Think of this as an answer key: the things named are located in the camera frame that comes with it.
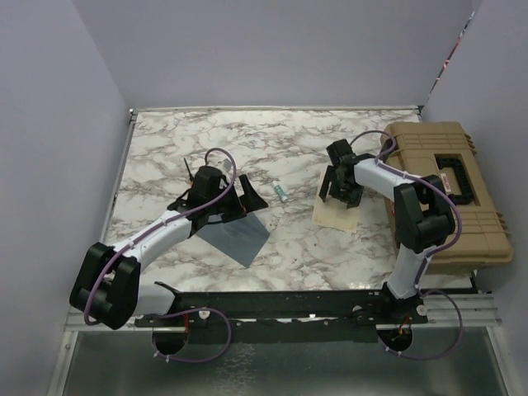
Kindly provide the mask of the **beige letter paper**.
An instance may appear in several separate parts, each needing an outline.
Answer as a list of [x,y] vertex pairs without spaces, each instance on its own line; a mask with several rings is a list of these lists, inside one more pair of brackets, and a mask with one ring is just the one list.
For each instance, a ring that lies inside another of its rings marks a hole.
[[313,206],[312,223],[321,227],[355,233],[359,219],[358,208],[347,208],[345,203],[327,195],[325,201],[319,197],[325,171],[319,173],[318,189]]

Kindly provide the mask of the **green white glue stick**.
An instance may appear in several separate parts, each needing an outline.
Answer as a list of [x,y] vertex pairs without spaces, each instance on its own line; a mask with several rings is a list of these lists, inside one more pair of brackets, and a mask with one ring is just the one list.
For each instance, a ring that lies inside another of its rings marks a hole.
[[287,197],[285,191],[282,189],[280,183],[278,181],[273,181],[272,182],[272,186],[273,186],[274,191],[276,192],[276,194],[280,197],[280,200],[282,202],[286,202],[288,200],[288,197]]

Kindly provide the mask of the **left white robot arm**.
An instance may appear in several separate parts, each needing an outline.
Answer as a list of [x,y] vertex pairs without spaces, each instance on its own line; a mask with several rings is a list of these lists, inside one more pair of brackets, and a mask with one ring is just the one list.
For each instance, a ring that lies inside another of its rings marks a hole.
[[140,276],[167,250],[209,225],[210,217],[227,224],[267,208],[246,175],[238,180],[242,195],[222,170],[202,166],[190,188],[148,227],[114,245],[91,245],[69,296],[70,306],[84,312],[87,324],[102,323],[114,330],[143,315],[154,315],[167,326],[177,323],[182,315],[177,292],[160,282],[142,285]]

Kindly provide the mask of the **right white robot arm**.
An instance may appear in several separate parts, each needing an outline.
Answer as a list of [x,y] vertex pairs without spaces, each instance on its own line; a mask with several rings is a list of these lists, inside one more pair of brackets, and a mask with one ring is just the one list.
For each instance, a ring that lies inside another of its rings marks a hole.
[[318,196],[332,197],[356,208],[369,188],[394,204],[394,237],[399,244],[394,270],[384,288],[390,296],[379,302],[380,316],[396,323],[408,314],[406,299],[418,294],[431,257],[455,231],[455,204],[435,175],[419,177],[383,163],[371,154],[358,155],[345,139],[327,146],[327,166]]

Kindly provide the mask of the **tan plastic tool case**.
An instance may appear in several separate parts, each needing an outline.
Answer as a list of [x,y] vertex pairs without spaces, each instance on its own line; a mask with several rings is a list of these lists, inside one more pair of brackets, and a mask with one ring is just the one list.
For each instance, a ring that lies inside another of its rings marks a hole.
[[397,146],[383,161],[415,175],[437,175],[460,212],[459,240],[432,258],[427,274],[461,276],[511,262],[514,250],[506,222],[493,203],[475,159],[474,143],[461,123],[394,122],[385,131]]

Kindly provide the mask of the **orange handled screwdriver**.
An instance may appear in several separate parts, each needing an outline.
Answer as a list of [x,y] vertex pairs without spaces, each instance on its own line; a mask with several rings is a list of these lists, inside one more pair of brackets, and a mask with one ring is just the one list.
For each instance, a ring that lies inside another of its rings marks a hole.
[[185,167],[186,167],[186,170],[187,170],[187,173],[188,173],[189,181],[190,181],[191,184],[193,184],[194,183],[194,179],[195,179],[194,174],[191,171],[191,168],[190,168],[186,158],[183,158],[183,161],[185,163]]

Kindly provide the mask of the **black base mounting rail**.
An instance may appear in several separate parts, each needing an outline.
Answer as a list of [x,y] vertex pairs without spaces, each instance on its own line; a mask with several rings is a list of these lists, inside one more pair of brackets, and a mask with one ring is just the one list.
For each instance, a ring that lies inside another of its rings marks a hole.
[[137,328],[194,344],[376,342],[377,328],[427,322],[423,300],[382,290],[180,292],[174,318],[145,314]]

